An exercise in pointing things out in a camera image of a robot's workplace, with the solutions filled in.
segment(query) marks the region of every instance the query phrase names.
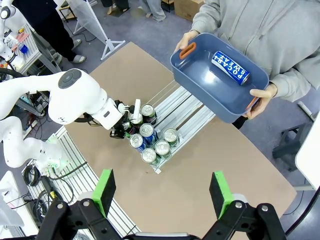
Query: gray hoodie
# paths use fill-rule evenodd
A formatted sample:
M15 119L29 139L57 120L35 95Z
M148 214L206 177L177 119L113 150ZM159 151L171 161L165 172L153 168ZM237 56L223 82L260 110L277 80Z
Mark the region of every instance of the gray hoodie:
M320 86L319 0L204 0L192 30L214 33L259 65L291 102Z

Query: person's right hand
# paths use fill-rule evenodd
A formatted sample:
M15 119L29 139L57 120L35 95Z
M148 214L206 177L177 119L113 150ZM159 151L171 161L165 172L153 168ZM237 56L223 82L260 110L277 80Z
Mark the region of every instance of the person's right hand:
M178 42L178 44L176 45L174 51L176 52L178 49L181 49L181 50L185 49L188 46L189 41L198 35L199 35L199 32L196 30L186 32L185 34L183 34L183 37L180 40L180 42Z

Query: aluminum can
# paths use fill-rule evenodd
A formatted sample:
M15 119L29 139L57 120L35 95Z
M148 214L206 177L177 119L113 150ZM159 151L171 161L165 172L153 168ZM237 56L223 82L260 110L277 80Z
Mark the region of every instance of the aluminum can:
M138 130L139 132L139 129L141 127L142 124L144 124L144 121L142 119L142 115L141 113L138 114L138 118L137 119L134 119L134 115L133 114L129 114L129 119L130 119L130 122L132 123L132 125Z
M146 144L150 147L158 141L158 134L150 123L144 123L140 127L140 135L145 139Z
M148 163L154 166L157 166L161 161L161 157L158 156L156 151L153 150L152 148L146 148L145 150L143 150L141 157L145 163Z
M139 153L142 153L147 148L146 140L139 133L133 134L129 139L129 143Z
M125 131L125 136L129 139L133 134L136 133L135 127L128 121L122 124Z
M217 51L213 55L211 62L235 80L240 86L243 85L250 76L247 70L221 51Z
M168 128L163 132L163 139L166 140L172 148L174 148L179 143L178 132L173 128Z
M143 118L143 122L147 124L155 125L157 122L157 114L154 107L150 104L144 104L140 110Z
M154 146L155 152L164 159L171 155L170 145L165 140L158 141Z

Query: brown table surface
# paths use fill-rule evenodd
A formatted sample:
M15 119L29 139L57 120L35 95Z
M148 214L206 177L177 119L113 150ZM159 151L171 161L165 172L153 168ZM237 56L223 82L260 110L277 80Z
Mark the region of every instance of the brown table surface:
M118 50L91 74L114 100L146 103L170 83L173 74L133 43ZM231 124L215 117L161 169L141 160L128 140L109 131L72 123L66 129L99 176L113 168L114 198L144 232L188 232L203 237L216 221L209 193L212 172L223 171L230 190L251 206L271 203L279 216L296 191L263 154ZM247 239L236 233L232 239Z

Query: blue can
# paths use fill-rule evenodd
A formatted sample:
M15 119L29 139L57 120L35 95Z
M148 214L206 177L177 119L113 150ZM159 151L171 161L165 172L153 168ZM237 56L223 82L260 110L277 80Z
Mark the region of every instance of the blue can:
M130 146L136 149L139 153L142 153L143 150L147 148L146 140L139 134L133 134L129 138Z
M140 127L140 135L145 139L150 147L158 141L158 134L150 123L145 123Z
M221 51L217 51L211 62L235 80L239 85L243 85L249 78L250 73L238 63Z

